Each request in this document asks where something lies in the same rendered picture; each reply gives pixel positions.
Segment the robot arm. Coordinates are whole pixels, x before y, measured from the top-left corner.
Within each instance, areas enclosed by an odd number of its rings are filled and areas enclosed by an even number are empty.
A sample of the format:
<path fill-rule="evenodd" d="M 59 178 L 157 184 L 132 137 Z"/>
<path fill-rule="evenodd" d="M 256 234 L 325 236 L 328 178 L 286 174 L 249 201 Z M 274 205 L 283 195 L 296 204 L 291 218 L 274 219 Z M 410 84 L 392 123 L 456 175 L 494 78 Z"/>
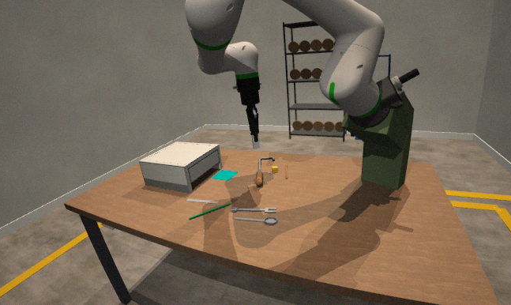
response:
<path fill-rule="evenodd" d="M 335 39 L 320 76 L 323 95 L 351 121 L 373 127 L 390 108 L 403 107 L 403 83 L 420 75 L 417 68 L 398 78 L 372 79 L 385 35 L 381 18 L 354 0 L 282 0 L 305 14 Z M 186 0 L 187 23 L 206 74 L 234 71 L 238 92 L 260 90 L 258 51 L 249 42 L 233 43 L 245 0 Z M 229 45 L 228 45 L 229 44 Z M 223 52 L 223 53 L 222 53 Z M 355 116 L 355 117 L 353 117 Z M 361 122 L 362 123 L 361 123 Z"/>

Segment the teal square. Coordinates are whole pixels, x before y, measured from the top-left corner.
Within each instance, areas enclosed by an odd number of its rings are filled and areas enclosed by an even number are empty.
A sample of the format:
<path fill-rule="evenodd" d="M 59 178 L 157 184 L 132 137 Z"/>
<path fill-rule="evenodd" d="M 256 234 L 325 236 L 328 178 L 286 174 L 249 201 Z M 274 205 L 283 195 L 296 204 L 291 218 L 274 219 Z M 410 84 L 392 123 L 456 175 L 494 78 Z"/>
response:
<path fill-rule="evenodd" d="M 225 171 L 221 170 L 216 175 L 214 175 L 213 179 L 222 179 L 229 181 L 235 174 L 237 174 L 238 171 Z"/>

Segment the grey metal spoon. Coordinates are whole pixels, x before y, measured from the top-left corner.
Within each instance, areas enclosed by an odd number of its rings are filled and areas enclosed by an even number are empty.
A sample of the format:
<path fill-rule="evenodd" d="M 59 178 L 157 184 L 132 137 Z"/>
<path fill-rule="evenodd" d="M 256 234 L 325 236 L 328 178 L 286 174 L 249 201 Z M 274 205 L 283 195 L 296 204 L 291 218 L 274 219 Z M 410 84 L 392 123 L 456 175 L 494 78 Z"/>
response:
<path fill-rule="evenodd" d="M 241 218 L 241 220 L 261 221 L 261 222 L 265 222 L 266 224 L 271 224 L 271 225 L 277 224 L 277 221 L 278 221 L 275 217 L 266 217 L 264 220 L 249 219 L 249 218 Z M 271 222 L 274 222 L 274 223 L 271 223 Z"/>

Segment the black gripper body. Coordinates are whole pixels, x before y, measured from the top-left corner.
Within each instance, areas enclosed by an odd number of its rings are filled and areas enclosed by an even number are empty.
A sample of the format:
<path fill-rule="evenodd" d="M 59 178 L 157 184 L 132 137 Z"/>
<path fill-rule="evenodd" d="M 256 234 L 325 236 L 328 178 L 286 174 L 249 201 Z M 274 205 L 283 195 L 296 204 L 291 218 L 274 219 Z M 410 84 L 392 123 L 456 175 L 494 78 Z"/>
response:
<path fill-rule="evenodd" d="M 250 117 L 253 114 L 253 108 L 256 111 L 255 104 L 260 102 L 258 90 L 256 92 L 240 93 L 242 105 L 247 105 L 250 109 Z"/>

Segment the grey combination wrench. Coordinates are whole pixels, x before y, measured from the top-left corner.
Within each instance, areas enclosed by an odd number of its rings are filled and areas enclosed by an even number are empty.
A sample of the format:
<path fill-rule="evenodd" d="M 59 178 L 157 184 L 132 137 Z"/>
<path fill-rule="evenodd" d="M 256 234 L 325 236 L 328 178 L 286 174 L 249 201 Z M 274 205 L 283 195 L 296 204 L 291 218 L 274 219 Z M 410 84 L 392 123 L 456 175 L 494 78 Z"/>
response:
<path fill-rule="evenodd" d="M 238 209 L 238 207 L 233 207 L 232 212 L 237 211 L 265 211 L 265 213 L 275 213 L 275 211 L 269 211 L 269 210 L 275 210 L 275 208 L 265 208 L 265 209 Z"/>

